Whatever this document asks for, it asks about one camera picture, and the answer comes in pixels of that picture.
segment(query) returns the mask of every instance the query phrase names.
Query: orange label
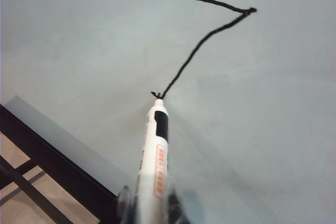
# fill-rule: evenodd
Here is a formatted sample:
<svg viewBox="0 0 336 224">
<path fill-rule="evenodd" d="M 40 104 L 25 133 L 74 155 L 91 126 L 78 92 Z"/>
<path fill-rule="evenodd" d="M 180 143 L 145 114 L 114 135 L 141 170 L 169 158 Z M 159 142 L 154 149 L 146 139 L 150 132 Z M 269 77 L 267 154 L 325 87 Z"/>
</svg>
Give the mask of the orange label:
<svg viewBox="0 0 336 224">
<path fill-rule="evenodd" d="M 163 199 L 165 180 L 165 157 L 166 153 L 161 144 L 156 146 L 155 176 L 154 176 L 154 196 Z"/>
</svg>

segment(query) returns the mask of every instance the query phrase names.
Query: tiled floor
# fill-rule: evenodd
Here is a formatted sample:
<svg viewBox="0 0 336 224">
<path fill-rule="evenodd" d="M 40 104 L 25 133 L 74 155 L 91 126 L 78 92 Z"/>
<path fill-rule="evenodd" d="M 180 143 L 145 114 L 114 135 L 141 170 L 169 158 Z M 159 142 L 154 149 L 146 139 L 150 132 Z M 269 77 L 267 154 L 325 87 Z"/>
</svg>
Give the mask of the tiled floor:
<svg viewBox="0 0 336 224">
<path fill-rule="evenodd" d="M 14 167 L 28 160 L 28 157 L 4 135 L 1 135 L 1 155 Z M 35 167 L 24 177 L 73 223 L 98 223 L 95 216 L 45 174 L 41 168 Z M 1 190 L 0 210 L 0 224 L 54 223 L 14 183 Z"/>
</svg>

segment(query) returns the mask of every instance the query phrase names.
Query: whiteboard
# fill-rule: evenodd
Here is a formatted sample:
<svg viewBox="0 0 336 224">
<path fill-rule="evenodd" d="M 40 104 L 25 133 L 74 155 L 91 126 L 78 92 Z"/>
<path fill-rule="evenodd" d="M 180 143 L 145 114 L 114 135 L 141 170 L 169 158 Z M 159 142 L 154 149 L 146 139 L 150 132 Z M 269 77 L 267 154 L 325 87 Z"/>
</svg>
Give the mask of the whiteboard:
<svg viewBox="0 0 336 224">
<path fill-rule="evenodd" d="M 230 10 L 187 0 L 1 0 L 1 103 L 112 192 L 135 190 L 146 114 Z M 258 9 L 165 98 L 169 175 L 197 223 L 334 223 L 335 0 Z"/>
</svg>

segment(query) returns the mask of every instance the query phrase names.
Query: black metal frame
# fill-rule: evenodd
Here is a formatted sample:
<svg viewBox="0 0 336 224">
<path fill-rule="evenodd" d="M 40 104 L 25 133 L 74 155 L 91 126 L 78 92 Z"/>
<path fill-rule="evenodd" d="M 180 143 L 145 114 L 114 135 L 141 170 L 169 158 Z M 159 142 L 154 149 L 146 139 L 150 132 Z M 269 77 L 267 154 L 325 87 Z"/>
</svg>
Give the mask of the black metal frame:
<svg viewBox="0 0 336 224">
<path fill-rule="evenodd" d="M 101 223 L 119 223 L 120 220 L 116 216 L 115 194 L 50 145 L 1 104 L 0 131 L 30 158 L 29 161 L 15 169 L 0 156 L 0 189 L 15 182 L 53 221 L 71 223 L 22 176 L 38 165 Z"/>
</svg>

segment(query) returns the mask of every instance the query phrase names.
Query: whiteboard marker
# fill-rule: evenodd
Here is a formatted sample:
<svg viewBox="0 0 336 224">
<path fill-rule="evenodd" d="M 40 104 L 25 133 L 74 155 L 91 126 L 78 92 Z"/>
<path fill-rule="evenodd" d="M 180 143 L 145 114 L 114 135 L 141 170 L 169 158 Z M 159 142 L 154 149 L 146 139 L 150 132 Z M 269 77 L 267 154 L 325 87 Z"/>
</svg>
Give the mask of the whiteboard marker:
<svg viewBox="0 0 336 224">
<path fill-rule="evenodd" d="M 168 113 L 162 99 L 148 112 L 147 133 L 135 195 L 135 223 L 163 222 L 168 153 Z"/>
</svg>

